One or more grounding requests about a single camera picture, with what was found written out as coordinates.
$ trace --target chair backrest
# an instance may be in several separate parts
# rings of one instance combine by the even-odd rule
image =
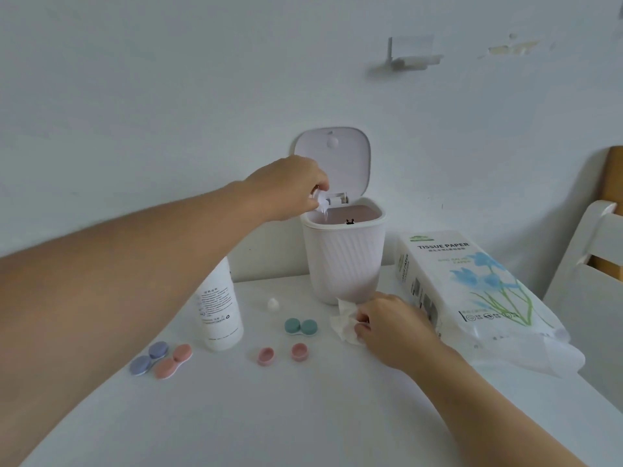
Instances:
[[[623,216],[597,201],[584,213],[543,301],[586,356],[580,370],[623,411],[623,282],[587,266],[591,255],[623,266]]]

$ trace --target person's left arm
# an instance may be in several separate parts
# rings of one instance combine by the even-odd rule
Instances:
[[[316,208],[316,187],[316,162],[291,156],[0,259],[0,465],[140,352],[248,233]]]

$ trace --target white wall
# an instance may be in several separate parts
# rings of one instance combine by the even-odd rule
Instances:
[[[0,253],[242,179],[306,129],[356,126],[393,230],[458,228],[542,294],[598,151],[623,142],[620,5],[0,0]],[[390,36],[427,33],[441,65],[380,68]],[[478,59],[525,40],[541,43]],[[238,280],[305,273],[300,223],[230,258]]]

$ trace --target forearm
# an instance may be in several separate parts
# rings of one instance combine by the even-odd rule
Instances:
[[[585,467],[453,351],[409,372],[448,425],[468,465]]]
[[[244,182],[0,259],[0,464],[18,464],[265,219]]]

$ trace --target pink cap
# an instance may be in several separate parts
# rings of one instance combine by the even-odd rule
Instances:
[[[297,362],[302,362],[307,359],[309,355],[309,351],[307,350],[307,346],[302,342],[298,342],[292,346],[292,359]]]
[[[173,359],[164,359],[156,364],[154,373],[156,374],[156,378],[164,380],[165,378],[169,378],[170,376],[172,376],[176,370],[176,361],[174,361]]]
[[[262,367],[268,367],[275,359],[275,351],[272,347],[264,347],[257,355],[257,363]]]
[[[181,364],[191,358],[192,349],[190,344],[178,345],[173,351],[173,360]]]

